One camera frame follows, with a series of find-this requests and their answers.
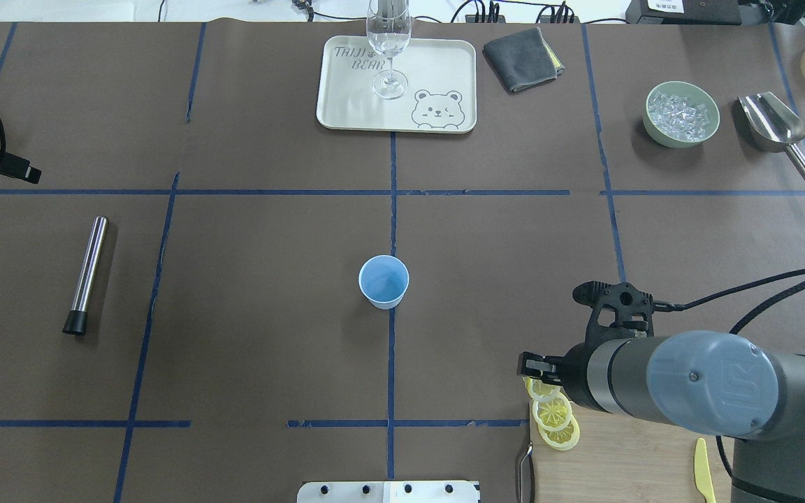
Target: glass base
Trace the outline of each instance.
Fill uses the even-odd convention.
[[[405,95],[406,89],[409,89],[409,80],[402,71],[393,70],[391,75],[390,70],[384,70],[375,75],[371,89],[383,99],[397,99]]]

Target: bear face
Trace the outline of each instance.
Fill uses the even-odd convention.
[[[447,94],[430,94],[427,90],[415,93],[415,109],[412,121],[418,127],[432,129],[457,129],[464,123],[464,111],[461,109],[461,93],[451,90]]]

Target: yellow knife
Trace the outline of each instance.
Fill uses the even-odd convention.
[[[706,460],[705,439],[697,439],[694,446],[694,485],[704,495],[706,503],[716,503],[716,496],[713,496],[713,479],[710,477],[710,464]]]

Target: glass stem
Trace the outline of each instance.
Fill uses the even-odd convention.
[[[393,76],[393,58],[389,57],[387,59],[390,60],[390,73],[387,73],[387,78],[384,79],[384,83],[393,84],[396,82],[396,77]]]

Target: white floor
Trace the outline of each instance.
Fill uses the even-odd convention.
[[[427,15],[449,22],[462,0],[411,0],[414,15]],[[543,3],[542,0],[527,0]],[[314,0],[317,12],[341,17],[364,14],[366,0]],[[568,6],[581,20],[606,17],[622,18],[629,0],[569,0]],[[30,22],[153,22],[157,20],[160,0],[0,0],[0,20]],[[508,22],[534,22],[541,7],[503,4],[501,13]],[[473,13],[468,6],[459,14]],[[204,22],[221,17],[240,20],[306,20],[302,10],[291,0],[166,0],[166,20],[172,22]],[[316,20],[327,20],[316,16]]]

